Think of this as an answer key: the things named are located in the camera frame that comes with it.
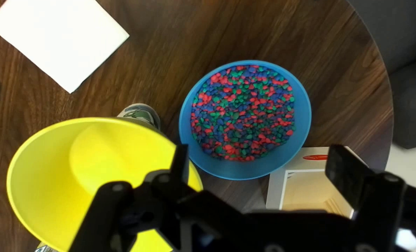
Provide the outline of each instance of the yellow funnel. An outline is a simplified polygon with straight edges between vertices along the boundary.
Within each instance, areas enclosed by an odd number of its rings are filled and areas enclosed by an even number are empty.
[[[96,190],[110,181],[138,187],[145,174],[168,170],[175,145],[148,128],[113,118],[81,118],[29,138],[8,169],[7,192],[24,227],[56,251],[68,251]],[[189,185],[200,191],[193,166]],[[171,251],[155,232],[133,251]]]

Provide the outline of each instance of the floor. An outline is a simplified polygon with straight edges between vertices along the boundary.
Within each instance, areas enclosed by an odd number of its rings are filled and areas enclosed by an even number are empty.
[[[391,146],[391,153],[386,164],[386,171],[403,178],[407,185],[416,187],[416,149],[405,150],[395,145]],[[416,240],[407,232],[398,234],[398,243],[403,248],[416,252]]]

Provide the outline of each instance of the wooden table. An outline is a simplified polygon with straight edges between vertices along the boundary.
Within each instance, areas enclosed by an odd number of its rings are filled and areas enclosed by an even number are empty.
[[[145,103],[178,142],[178,113],[188,92],[234,61],[273,62],[301,80],[314,115],[307,146],[347,145],[384,170],[392,135],[389,82],[374,41],[344,0],[99,3],[130,40],[71,96],[0,38],[0,252],[33,251],[38,243],[5,197],[7,167],[24,141],[64,120],[115,117],[131,103]],[[239,211],[263,206],[265,178],[203,177],[207,190]]]

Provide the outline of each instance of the blue plate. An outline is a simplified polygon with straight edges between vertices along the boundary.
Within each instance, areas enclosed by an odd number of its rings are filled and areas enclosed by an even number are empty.
[[[281,76],[284,76],[291,89],[293,96],[295,99],[294,101],[294,135],[280,148],[274,149],[273,152],[265,155],[263,157],[249,162],[249,163],[234,163],[234,162],[225,162],[225,160],[217,160],[206,155],[195,138],[192,136],[192,128],[190,128],[190,111],[193,99],[197,94],[197,90],[200,86],[207,82],[213,75],[230,69],[232,66],[244,66],[244,65],[259,65],[267,69],[272,69]],[[180,117],[179,117],[179,136],[180,142],[183,145],[189,146],[189,159],[192,163],[202,169],[203,171],[223,178],[223,180],[231,180],[231,181],[246,181],[246,180],[255,180],[265,177],[281,167],[284,167],[290,160],[301,150],[311,125],[311,106],[308,96],[302,87],[302,85],[286,69],[267,64],[260,61],[241,61],[241,62],[232,62],[224,66],[220,66],[218,69],[210,72],[206,75],[202,80],[199,80],[195,87],[190,90],[188,97],[183,101]]]

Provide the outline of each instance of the white card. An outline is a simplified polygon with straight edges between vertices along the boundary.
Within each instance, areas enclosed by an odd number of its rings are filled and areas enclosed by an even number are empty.
[[[0,37],[73,93],[129,36],[94,0],[8,0]]]

